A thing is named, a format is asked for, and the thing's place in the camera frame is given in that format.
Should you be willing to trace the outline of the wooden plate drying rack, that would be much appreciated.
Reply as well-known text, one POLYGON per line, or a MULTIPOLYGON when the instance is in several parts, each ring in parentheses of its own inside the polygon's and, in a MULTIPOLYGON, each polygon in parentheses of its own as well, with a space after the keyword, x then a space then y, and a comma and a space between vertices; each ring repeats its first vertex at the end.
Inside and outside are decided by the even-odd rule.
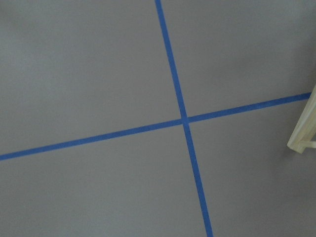
POLYGON ((302 154, 306 148, 315 149, 316 141, 316 87, 313 88, 310 98, 290 136, 288 148, 302 154))

